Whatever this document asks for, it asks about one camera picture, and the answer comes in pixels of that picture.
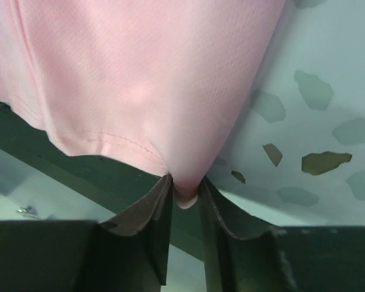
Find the pink t shirt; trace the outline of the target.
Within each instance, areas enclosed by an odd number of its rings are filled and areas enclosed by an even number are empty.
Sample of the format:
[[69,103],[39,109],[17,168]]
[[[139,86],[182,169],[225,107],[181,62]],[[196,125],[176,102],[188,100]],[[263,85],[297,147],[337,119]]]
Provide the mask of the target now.
[[69,156],[173,178],[187,209],[283,1],[0,1],[0,102]]

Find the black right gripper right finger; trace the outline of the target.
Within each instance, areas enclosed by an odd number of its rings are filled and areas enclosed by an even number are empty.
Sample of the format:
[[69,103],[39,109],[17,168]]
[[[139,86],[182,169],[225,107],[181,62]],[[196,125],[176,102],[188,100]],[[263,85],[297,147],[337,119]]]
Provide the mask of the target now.
[[199,187],[208,291],[365,291],[365,226],[280,227]]

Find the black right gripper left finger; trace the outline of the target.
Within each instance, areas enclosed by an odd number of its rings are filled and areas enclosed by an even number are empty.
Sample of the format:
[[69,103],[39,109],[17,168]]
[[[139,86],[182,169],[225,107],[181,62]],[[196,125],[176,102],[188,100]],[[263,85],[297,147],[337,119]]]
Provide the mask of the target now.
[[0,221],[0,291],[159,291],[167,278],[172,193],[166,175],[102,223]]

